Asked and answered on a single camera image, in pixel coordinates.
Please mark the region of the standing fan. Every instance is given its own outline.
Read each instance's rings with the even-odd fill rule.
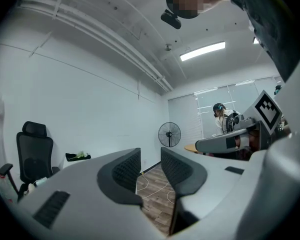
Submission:
[[[166,147],[174,147],[181,139],[181,131],[174,122],[166,122],[158,131],[159,141]]]

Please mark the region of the ceiling light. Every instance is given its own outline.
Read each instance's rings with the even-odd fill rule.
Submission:
[[[253,44],[259,44],[258,40],[256,39],[256,37],[253,38]]]
[[[236,83],[235,86],[242,86],[242,85],[252,84],[254,82],[255,82],[255,80],[246,80],[246,81],[243,81],[243,82]]]
[[[187,52],[185,54],[182,54],[182,55],[180,55],[180,59],[184,62],[184,61],[189,60],[193,57],[196,57],[196,56],[199,56],[199,55],[202,55],[202,54],[206,54],[206,53],[210,53],[210,52],[213,52],[213,51],[217,51],[217,50],[220,50],[220,49],[224,49],[225,47],[226,47],[226,43],[224,41],[218,42],[218,43],[215,43],[215,44],[212,44],[212,45],[209,45],[209,46],[205,46],[205,47]]]
[[[206,109],[206,108],[211,108],[212,106],[203,106],[203,107],[198,107],[198,110],[200,109]]]
[[[232,103],[232,102],[236,102],[236,101],[225,102],[225,103],[222,103],[222,104],[229,104],[229,103]]]
[[[212,91],[215,91],[215,90],[218,90],[217,87],[213,88],[213,89],[209,89],[209,90],[203,90],[203,91],[199,91],[199,92],[195,92],[194,95],[199,95],[199,94],[205,94],[205,93],[208,93],[208,92],[212,92]]]

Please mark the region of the round table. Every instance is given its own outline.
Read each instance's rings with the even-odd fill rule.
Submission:
[[[201,154],[201,155],[203,155],[202,152],[199,152],[199,151],[196,149],[196,145],[195,145],[195,144],[185,145],[185,146],[184,146],[184,149],[187,150],[187,151],[196,153],[196,154]]]

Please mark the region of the office chair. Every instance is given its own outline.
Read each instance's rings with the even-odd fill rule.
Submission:
[[[47,137],[44,124],[27,121],[22,132],[16,135],[16,145],[19,156],[20,179],[24,182],[18,190],[10,174],[12,164],[7,163],[0,168],[0,175],[8,176],[18,201],[23,197],[28,185],[44,177],[51,177],[60,171],[58,167],[51,167],[51,153],[54,141]]]

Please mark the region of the laminate floor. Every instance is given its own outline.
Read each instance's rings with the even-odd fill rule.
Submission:
[[[136,182],[137,190],[140,190],[137,194],[144,198],[142,211],[156,228],[167,236],[174,211],[175,192],[168,183],[161,164],[146,172],[144,176],[149,181],[148,186],[148,182],[143,176],[139,176]]]

